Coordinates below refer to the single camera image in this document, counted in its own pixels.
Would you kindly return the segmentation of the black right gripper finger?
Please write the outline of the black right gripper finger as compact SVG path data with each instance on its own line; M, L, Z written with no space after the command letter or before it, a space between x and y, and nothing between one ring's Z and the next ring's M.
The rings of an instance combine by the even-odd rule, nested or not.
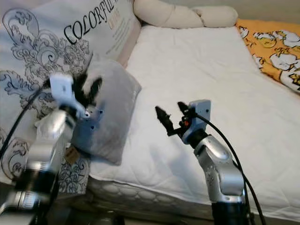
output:
M177 103L178 108L183 113L182 122L191 122L191 120L195 117L195 108L188 106L184 102Z
M157 120L165 127L168 136L174 135L173 123L171 122L171 116L166 113L160 107L155 107Z

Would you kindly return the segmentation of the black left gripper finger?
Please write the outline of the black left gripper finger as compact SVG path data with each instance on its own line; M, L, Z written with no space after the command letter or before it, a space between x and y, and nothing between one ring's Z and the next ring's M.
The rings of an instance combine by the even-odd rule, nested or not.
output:
M86 101L86 96L83 91L84 82L87 79L87 73L75 75L75 98L77 101Z
M98 96L99 89L103 83L102 78L97 78L94 80L90 85L90 90L88 92L88 104L95 105L96 104L96 97Z

